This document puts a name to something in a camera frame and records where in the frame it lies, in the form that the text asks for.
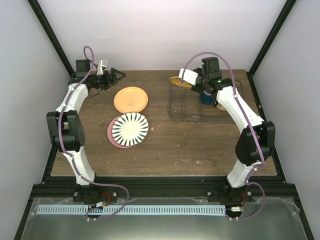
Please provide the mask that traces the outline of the blue ceramic mug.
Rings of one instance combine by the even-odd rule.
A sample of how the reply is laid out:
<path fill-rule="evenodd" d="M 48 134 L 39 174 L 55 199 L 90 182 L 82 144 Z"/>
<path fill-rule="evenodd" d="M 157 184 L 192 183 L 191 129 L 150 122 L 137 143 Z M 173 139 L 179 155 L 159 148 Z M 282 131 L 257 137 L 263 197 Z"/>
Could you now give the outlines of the blue ceramic mug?
<path fill-rule="evenodd" d="M 200 93 L 200 102 L 203 105 L 209 106 L 209 105 L 213 105 L 214 100 L 213 100 L 213 97 L 211 96 L 211 94 L 203 91 Z"/>

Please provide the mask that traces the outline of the white blue-striped plate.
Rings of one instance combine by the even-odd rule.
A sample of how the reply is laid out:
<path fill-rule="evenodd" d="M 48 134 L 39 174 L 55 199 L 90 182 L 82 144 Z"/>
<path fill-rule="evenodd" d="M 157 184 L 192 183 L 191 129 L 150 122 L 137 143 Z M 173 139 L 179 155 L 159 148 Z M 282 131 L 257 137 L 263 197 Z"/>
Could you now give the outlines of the white blue-striped plate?
<path fill-rule="evenodd" d="M 111 127 L 113 140 L 122 147 L 133 147 L 142 143 L 149 132 L 147 118 L 138 112 L 119 116 Z"/>

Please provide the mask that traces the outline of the yellow bamboo-pattern plate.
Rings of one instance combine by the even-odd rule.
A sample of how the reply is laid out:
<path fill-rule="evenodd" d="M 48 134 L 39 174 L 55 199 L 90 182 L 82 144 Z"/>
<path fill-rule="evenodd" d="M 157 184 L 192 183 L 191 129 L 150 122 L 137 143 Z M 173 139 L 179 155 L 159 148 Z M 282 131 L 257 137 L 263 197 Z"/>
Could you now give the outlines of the yellow bamboo-pattern plate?
<path fill-rule="evenodd" d="M 191 88 L 192 85 L 186 81 L 181 82 L 181 79 L 178 76 L 170 77 L 169 82 L 179 87 Z"/>

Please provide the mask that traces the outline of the cream ceramic bowl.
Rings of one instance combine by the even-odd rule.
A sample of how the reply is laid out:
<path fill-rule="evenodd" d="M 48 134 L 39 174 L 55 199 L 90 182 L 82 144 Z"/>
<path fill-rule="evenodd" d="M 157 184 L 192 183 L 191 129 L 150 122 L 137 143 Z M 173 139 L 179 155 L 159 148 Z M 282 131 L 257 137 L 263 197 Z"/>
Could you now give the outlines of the cream ceramic bowl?
<path fill-rule="evenodd" d="M 219 109 L 219 110 L 221 110 L 221 111 L 224 111 L 224 112 L 227 111 L 227 110 L 225 109 L 225 107 L 224 107 L 222 104 L 220 104 L 220 103 L 217 103 L 215 106 L 216 106 L 217 109 Z"/>

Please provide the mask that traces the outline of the orange plate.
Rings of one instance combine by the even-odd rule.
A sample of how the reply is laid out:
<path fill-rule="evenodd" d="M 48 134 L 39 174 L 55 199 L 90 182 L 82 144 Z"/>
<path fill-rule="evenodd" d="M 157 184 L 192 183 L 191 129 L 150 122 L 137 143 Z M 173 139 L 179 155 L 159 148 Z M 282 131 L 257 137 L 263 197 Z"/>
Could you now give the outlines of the orange plate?
<path fill-rule="evenodd" d="M 120 113 L 140 113 L 146 108 L 148 101 L 148 95 L 142 88 L 129 86 L 116 93 L 113 104 Z"/>

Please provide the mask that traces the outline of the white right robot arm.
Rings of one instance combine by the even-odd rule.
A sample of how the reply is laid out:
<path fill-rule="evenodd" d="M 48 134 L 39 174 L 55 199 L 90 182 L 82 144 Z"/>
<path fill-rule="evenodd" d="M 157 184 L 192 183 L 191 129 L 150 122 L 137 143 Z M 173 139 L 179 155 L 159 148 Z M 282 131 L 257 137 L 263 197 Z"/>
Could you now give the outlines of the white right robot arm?
<path fill-rule="evenodd" d="M 275 142 L 275 125 L 264 121 L 239 94 L 235 76 L 222 77 L 221 56 L 212 53 L 202 59 L 201 67 L 194 70 L 182 68 L 179 77 L 191 85 L 192 91 L 210 95 L 215 104 L 221 105 L 239 129 L 240 137 L 235 146 L 237 160 L 227 175 L 222 188 L 223 198 L 229 202 L 240 196 L 240 188 L 248 185 L 252 174 L 263 167 L 272 155 Z"/>

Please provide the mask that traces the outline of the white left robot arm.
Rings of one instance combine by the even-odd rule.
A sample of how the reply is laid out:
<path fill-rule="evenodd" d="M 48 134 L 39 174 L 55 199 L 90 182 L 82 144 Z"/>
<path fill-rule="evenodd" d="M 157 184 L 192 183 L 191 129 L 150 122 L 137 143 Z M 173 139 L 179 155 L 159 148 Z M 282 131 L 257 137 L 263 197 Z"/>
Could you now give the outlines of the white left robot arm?
<path fill-rule="evenodd" d="M 75 65 L 76 71 L 71 74 L 62 104 L 47 113 L 46 122 L 51 144 L 64 155 L 75 174 L 75 199 L 97 202 L 102 196 L 102 189 L 93 184 L 96 173 L 85 153 L 86 136 L 79 113 L 91 89 L 106 91 L 126 74 L 115 68 L 107 70 L 105 60 L 94 64 L 89 59 L 79 59 Z"/>

